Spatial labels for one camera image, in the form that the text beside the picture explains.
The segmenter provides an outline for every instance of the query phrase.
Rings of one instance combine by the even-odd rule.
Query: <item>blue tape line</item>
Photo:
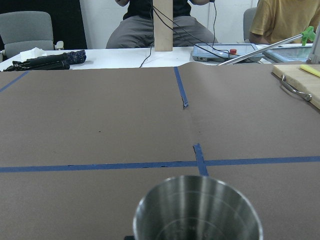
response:
[[[3,92],[4,90],[6,90],[8,87],[10,87],[12,84],[14,84],[15,82],[17,82],[19,79],[23,78],[25,75],[27,75],[29,73],[29,71],[25,71],[24,73],[22,73],[20,76],[18,76],[16,79],[12,80],[11,82],[9,82],[7,85],[5,85],[3,88],[0,89],[0,93]]]
[[[320,162],[320,156],[274,157],[253,159],[206,160],[207,166],[253,165],[253,164],[288,164]]]
[[[56,165],[56,166],[9,166],[0,167],[0,173],[21,172],[60,172],[85,170],[116,170],[116,169],[143,169],[143,168],[178,168],[197,167],[196,161],[168,161],[168,162],[139,162],[89,165]]]
[[[196,162],[199,168],[199,173],[202,176],[209,176],[200,144],[198,143],[196,145],[193,145],[193,149],[195,152]]]
[[[176,82],[178,83],[178,88],[179,88],[179,91],[180,91],[180,95],[181,95],[181,98],[182,98],[182,101],[183,101],[183,108],[185,109],[186,107],[189,106],[188,99],[187,99],[187,95],[186,95],[186,92],[185,92],[185,89],[184,89],[184,85],[182,84],[182,80],[181,80],[181,77],[180,77],[179,70],[178,70],[178,68],[176,66],[174,67],[174,73],[175,73]]]

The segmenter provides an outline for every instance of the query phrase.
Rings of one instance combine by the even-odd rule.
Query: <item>metal handle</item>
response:
[[[274,49],[274,48],[276,48],[276,47],[278,47],[278,46],[281,46],[281,45],[283,45],[283,44],[290,43],[290,42],[292,42],[292,41],[294,41],[294,40],[296,40],[296,39],[300,39],[300,38],[302,38],[302,37],[303,37],[303,35],[300,33],[300,34],[298,34],[298,35],[296,35],[296,36],[292,36],[292,37],[287,38],[287,39],[285,39],[285,40],[278,41],[278,42],[275,42],[275,43],[273,43],[273,44],[271,44],[271,45],[262,47],[262,48],[260,48],[260,49],[258,49],[258,50],[255,50],[255,51],[249,52],[249,53],[247,53],[247,54],[238,56],[238,57],[236,57],[236,58],[230,59],[230,60],[228,60],[228,61],[219,63],[218,66],[238,63],[238,62],[240,62],[240,61],[242,61],[242,60],[245,60],[245,59],[247,59],[247,58],[252,57],[253,55],[260,54],[260,53],[265,52],[265,51],[270,50],[270,49]]]
[[[287,89],[289,90],[291,93],[297,94],[300,97],[302,97],[304,100],[306,100],[307,102],[310,102],[312,100],[312,95],[310,93],[305,93],[305,92],[301,92],[301,91],[297,91],[295,89],[293,89],[293,87],[288,84],[286,82],[286,76],[282,75],[281,76],[281,84]]]

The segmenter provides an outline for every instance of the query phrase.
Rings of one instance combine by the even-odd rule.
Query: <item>person's arm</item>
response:
[[[129,1],[130,0],[115,0],[115,2],[119,4],[121,7],[127,5]]]
[[[318,25],[320,24],[320,6],[312,17],[309,26],[313,26],[314,32],[316,32]]]
[[[249,33],[249,41],[252,44],[270,44],[270,42],[268,42],[264,38],[264,36],[258,35],[258,34],[252,33],[252,32]]]
[[[193,5],[205,5],[209,3],[209,0],[190,0]]]

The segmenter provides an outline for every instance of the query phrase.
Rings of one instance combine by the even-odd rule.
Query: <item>red button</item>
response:
[[[230,54],[237,54],[237,49],[234,49],[234,48],[230,49]]]

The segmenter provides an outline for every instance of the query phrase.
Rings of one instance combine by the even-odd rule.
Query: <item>cutting board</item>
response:
[[[310,66],[320,71],[320,64]],[[286,82],[296,90],[311,94],[312,100],[310,102],[320,109],[320,77],[300,69],[299,64],[274,65],[272,72],[279,78],[285,75]]]

